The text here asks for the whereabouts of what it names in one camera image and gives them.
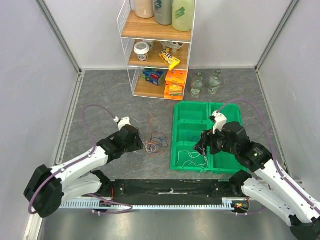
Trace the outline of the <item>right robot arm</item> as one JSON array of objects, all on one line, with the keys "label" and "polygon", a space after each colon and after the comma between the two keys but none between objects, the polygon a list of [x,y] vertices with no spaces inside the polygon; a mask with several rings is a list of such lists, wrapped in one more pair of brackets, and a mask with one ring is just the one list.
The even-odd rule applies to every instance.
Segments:
[{"label": "right robot arm", "polygon": [[234,155],[250,172],[240,170],[230,178],[229,191],[233,196],[245,195],[258,201],[281,218],[298,240],[320,236],[319,201],[275,165],[269,150],[250,141],[238,122],[228,122],[220,130],[203,131],[193,148],[203,156],[220,152]]}]

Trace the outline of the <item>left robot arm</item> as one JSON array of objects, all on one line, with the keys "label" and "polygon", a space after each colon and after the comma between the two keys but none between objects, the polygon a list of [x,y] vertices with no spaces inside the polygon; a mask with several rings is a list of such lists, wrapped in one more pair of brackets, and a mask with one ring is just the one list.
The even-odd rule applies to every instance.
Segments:
[{"label": "left robot arm", "polygon": [[29,214],[46,218],[69,200],[90,194],[106,196],[110,191],[109,179],[97,168],[126,153],[141,150],[143,146],[139,129],[126,124],[66,163],[53,167],[40,165],[23,193],[29,202]]}]

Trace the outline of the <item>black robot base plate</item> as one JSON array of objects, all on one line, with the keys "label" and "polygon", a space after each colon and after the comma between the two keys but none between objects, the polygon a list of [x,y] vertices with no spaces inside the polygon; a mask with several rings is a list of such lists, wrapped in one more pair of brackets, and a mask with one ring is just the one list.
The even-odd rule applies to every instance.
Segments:
[{"label": "black robot base plate", "polygon": [[213,198],[246,197],[236,184],[217,179],[113,179],[104,182],[97,193],[114,198],[173,194]]}]

